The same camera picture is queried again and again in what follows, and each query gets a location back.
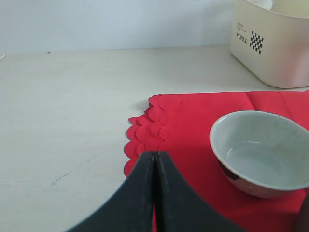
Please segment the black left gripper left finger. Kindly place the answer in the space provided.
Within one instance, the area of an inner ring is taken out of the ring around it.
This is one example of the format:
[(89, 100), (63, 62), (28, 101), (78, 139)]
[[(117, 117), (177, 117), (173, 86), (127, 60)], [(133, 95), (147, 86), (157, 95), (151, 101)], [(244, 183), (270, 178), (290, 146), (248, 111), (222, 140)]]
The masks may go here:
[(121, 187), (70, 232), (150, 232), (153, 221), (154, 152), (143, 152)]

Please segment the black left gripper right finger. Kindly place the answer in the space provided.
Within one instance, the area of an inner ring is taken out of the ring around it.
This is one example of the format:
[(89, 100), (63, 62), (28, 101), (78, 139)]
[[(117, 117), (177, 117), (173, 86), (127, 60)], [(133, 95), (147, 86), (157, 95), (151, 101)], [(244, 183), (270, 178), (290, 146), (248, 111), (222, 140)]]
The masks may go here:
[(186, 182), (167, 152), (154, 153), (154, 214), (158, 232), (242, 232)]

